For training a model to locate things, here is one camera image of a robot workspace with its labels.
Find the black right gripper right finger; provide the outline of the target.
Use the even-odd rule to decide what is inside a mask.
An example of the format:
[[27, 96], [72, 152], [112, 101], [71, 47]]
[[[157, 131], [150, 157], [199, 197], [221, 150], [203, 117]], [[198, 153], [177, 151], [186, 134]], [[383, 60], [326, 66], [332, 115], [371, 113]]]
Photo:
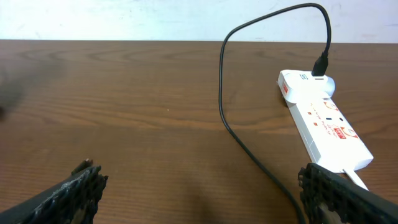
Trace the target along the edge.
[[315, 164], [298, 173], [310, 223], [397, 224], [397, 205]]

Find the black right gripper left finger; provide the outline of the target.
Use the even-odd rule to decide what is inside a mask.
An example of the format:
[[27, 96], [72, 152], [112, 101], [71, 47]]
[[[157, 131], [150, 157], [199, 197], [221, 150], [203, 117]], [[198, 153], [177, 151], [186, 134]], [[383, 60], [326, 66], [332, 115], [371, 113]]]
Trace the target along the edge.
[[84, 160], [65, 180], [1, 212], [1, 223], [93, 224], [108, 181], [100, 170]]

